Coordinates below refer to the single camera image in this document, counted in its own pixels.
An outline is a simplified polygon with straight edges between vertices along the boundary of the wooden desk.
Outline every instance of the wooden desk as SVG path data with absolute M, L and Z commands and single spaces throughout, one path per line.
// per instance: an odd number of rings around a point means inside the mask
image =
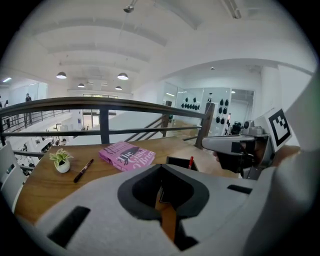
M 194 161 L 200 172 L 217 176 L 236 178 L 233 172 L 221 169 L 212 155 L 192 146 L 177 137 L 150 139 L 130 142 L 133 145 L 155 152 L 153 164 L 165 164 L 167 156 Z M 59 173 L 46 153 L 26 180 L 16 203 L 14 213 L 34 224 L 50 207 L 95 179 L 117 174 L 120 171 L 99 158 L 98 151 L 107 145 L 53 146 L 49 153 L 64 148 L 74 158 L 70 158 L 71 168 L 67 173 Z M 73 180 L 82 168 L 94 159 L 91 166 L 78 183 Z

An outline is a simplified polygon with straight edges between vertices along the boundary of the metal railing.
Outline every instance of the metal railing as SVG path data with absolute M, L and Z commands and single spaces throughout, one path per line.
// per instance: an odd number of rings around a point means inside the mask
M 27 114 L 32 112 L 46 112 L 46 111 L 70 111 L 81 109 L 99 109 L 99 121 L 100 130 L 77 130 L 77 131 L 12 131 L 7 132 L 4 130 L 3 123 L 0 123 L 0 139 L 4 146 L 6 144 L 6 137 L 48 137 L 48 136 L 92 136 L 100 135 L 102 144 L 110 143 L 110 135 L 116 134 L 134 134 L 144 133 L 141 138 L 148 133 L 152 133 L 147 139 L 151 138 L 155 133 L 162 132 L 163 136 L 166 136 L 167 131 L 179 131 L 179 130 L 193 130 L 198 129 L 198 135 L 196 138 L 195 146 L 202 148 L 202 138 L 209 133 L 213 112 L 215 105 L 207 103 L 205 113 L 199 113 L 179 108 L 174 108 L 166 105 L 159 105 L 154 103 L 134 101 L 127 99 L 115 99 L 115 98 L 99 98 L 99 97 L 61 97 L 61 98 L 49 98 L 35 101 L 24 102 L 9 106 L 0 110 L 0 119 L 4 117 L 10 117 L 17 114 Z M 109 129 L 109 110 L 121 110 L 121 111 L 135 111 L 135 112 L 148 112 L 162 114 L 157 121 L 162 119 L 161 127 L 145 127 L 145 128 L 129 128 L 129 129 Z M 187 126 L 187 127 L 168 127 L 169 115 L 184 116 L 191 118 L 201 119 L 200 126 Z M 39 154 L 36 152 L 23 152 L 16 151 L 15 154 L 24 154 L 25 156 L 31 156 L 32 154 Z
M 51 110 L 51 111 L 39 111 L 29 112 L 24 114 L 15 114 L 3 116 L 0 118 L 4 132 L 20 132 L 21 130 L 30 127 L 36 123 L 42 122 L 45 119 L 63 115 L 70 112 L 67 110 Z

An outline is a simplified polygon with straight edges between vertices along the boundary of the small succulent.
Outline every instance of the small succulent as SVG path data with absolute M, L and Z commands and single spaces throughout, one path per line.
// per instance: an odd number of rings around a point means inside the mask
M 62 148 L 58 149 L 56 153 L 50 153 L 50 160 L 54 161 L 54 166 L 57 168 L 61 161 L 66 162 L 65 160 L 68 158 L 73 158 L 73 156 L 69 155 L 67 151 Z

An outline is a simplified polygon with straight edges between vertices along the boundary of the white chair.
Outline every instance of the white chair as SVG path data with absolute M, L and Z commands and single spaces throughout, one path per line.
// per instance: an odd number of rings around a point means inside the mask
M 12 164 L 14 168 L 8 174 L 7 170 Z M 2 182 L 1 193 L 14 212 L 18 196 L 27 177 L 19 167 L 9 141 L 6 141 L 6 145 L 0 149 L 0 178 Z

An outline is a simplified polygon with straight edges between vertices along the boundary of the ceiling beam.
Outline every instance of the ceiling beam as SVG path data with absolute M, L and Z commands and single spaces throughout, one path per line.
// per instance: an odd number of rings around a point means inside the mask
M 154 3 L 156 8 L 165 9 L 177 15 L 181 20 L 187 23 L 193 30 L 196 30 L 197 27 L 200 25 L 199 22 L 193 18 L 191 15 L 184 12 L 181 8 L 174 6 L 168 0 L 157 0 Z
M 133 73 L 139 73 L 140 70 L 135 67 L 125 65 L 114 65 L 113 63 L 106 63 L 101 61 L 90 61 L 90 60 L 75 60 L 75 61 L 63 61 L 60 66 L 97 66 L 97 67 L 109 67 L 118 70 L 130 71 Z
M 69 45 L 61 45 L 57 47 L 47 48 L 48 54 L 58 54 L 64 52 L 75 52 L 75 51 L 97 51 L 97 52 L 105 52 L 112 54 L 119 54 L 128 58 L 133 58 L 142 62 L 149 62 L 150 57 L 139 53 L 136 51 L 132 51 L 125 48 L 118 48 L 112 45 L 105 45 L 99 43 L 77 43 L 77 44 L 69 44 Z
M 36 36 L 41 33 L 46 33 L 53 30 L 58 30 L 63 28 L 72 28 L 72 27 L 83 27 L 83 26 L 94 26 L 94 27 L 103 27 L 103 28 L 120 30 L 122 27 L 122 24 L 123 24 L 122 21 L 113 20 L 113 19 L 73 18 L 73 19 L 67 19 L 67 20 L 60 20 L 58 23 L 53 22 L 53 23 L 38 27 L 36 29 L 33 29 L 32 35 Z M 148 39 L 163 47 L 166 46 L 167 44 L 167 39 L 143 27 L 141 27 L 138 30 L 138 34 L 137 34 L 136 26 L 133 24 L 126 23 L 123 26 L 123 30 L 128 33 L 132 33 L 137 36 Z

